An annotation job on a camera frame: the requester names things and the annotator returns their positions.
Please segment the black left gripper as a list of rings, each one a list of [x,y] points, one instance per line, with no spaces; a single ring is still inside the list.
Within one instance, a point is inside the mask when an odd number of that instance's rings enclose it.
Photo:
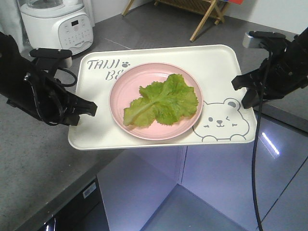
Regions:
[[[64,84],[34,66],[7,72],[7,104],[50,126],[76,126],[79,115],[95,116],[95,102],[84,100],[65,89],[77,83],[77,76],[63,67],[57,70],[70,74],[74,78],[73,83]]]

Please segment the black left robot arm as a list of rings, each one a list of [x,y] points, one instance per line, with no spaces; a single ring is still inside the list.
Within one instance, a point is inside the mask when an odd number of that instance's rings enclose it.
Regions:
[[[68,70],[70,50],[36,48],[29,54],[33,61],[21,56],[12,36],[1,33],[0,93],[7,104],[50,126],[76,126],[80,115],[95,116],[94,102],[66,90],[77,83],[77,76]]]

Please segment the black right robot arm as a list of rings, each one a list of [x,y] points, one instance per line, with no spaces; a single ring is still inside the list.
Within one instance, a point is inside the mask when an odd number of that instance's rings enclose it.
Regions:
[[[245,109],[258,106],[261,101],[282,99],[308,85],[307,30],[296,35],[293,41],[277,32],[249,31],[245,33],[243,46],[269,52],[259,68],[238,75],[231,82],[235,90],[247,89],[242,99]]]

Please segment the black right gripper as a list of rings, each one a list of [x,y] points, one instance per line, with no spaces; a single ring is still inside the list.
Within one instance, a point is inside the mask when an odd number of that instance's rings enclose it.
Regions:
[[[298,88],[308,86],[308,42],[306,40],[266,40],[260,48],[269,52],[261,66],[232,81],[234,90],[247,91],[242,99],[244,109],[261,102],[282,99]]]

